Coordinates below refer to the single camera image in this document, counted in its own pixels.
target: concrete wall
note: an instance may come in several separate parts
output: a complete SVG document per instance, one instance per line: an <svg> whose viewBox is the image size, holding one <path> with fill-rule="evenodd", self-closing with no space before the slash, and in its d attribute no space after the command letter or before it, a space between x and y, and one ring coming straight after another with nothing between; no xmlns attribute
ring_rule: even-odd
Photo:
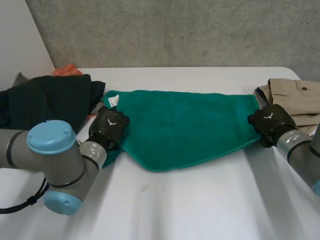
<svg viewBox="0 0 320 240"><path fill-rule="evenodd" d="M56 67L282 66L320 80L318 0L27 0Z"/></svg>

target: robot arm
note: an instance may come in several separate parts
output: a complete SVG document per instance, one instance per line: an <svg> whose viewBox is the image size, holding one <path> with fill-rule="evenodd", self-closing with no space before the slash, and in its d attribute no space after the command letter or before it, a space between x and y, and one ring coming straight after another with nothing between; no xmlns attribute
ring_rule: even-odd
<svg viewBox="0 0 320 240"><path fill-rule="evenodd" d="M314 137L296 129L291 116L274 104L257 110L248 122L261 134L261 143L279 153L320 197L320 127Z"/></svg>
<svg viewBox="0 0 320 240"><path fill-rule="evenodd" d="M102 107L80 146L71 126L61 120L40 123L30 131L1 129L0 168L42 171L50 185L44 205L72 215L85 200L109 147L128 124L121 112Z"/></svg>

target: white table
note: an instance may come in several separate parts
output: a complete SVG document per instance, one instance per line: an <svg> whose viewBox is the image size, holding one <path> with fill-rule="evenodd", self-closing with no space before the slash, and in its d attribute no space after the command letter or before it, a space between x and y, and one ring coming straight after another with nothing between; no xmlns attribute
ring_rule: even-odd
<svg viewBox="0 0 320 240"><path fill-rule="evenodd" d="M251 94L283 67L83 68L107 89ZM78 134L85 140L93 119ZM41 173L0 170L0 206L34 194ZM169 172L144 170L126 153L100 171L81 210L64 216L42 202L0 216L1 240L315 240L320 200L272 148L253 144Z"/></svg>

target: khaki pants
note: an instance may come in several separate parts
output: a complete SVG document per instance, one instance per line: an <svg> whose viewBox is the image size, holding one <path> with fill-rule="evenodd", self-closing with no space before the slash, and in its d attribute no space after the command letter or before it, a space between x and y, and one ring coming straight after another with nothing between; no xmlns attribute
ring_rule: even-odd
<svg viewBox="0 0 320 240"><path fill-rule="evenodd" d="M297 128L311 134L320 123L320 82L271 78L259 87L269 105L279 104Z"/></svg>

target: green towel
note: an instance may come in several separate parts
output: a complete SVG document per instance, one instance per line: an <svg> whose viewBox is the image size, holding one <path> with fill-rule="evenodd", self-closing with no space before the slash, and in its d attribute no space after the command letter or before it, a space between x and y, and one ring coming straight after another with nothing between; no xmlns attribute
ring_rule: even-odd
<svg viewBox="0 0 320 240"><path fill-rule="evenodd" d="M130 118L120 143L141 166L168 171L203 163L242 149L259 135L247 117L259 109L253 95L172 91L109 91L118 111ZM119 151L109 152L104 166Z"/></svg>

